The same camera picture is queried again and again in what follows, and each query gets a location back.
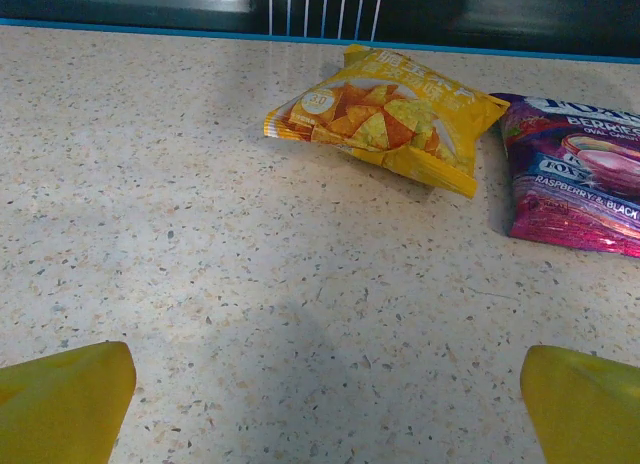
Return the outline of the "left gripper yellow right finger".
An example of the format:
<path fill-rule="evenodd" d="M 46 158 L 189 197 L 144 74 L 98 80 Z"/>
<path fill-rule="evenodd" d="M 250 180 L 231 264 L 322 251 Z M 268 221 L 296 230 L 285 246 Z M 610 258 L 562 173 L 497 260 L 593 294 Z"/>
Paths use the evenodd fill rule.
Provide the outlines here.
<path fill-rule="evenodd" d="M 536 345 L 526 354 L 521 393 L 548 463 L 639 461 L 639 369 Z"/>

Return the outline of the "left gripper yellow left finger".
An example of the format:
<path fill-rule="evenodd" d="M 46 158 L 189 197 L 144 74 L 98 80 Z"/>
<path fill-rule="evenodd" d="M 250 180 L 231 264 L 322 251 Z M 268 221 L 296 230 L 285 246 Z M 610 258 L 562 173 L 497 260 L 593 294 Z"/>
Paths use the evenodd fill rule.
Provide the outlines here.
<path fill-rule="evenodd" d="M 106 463 L 136 387 L 121 341 L 1 370 L 3 463 Z"/>

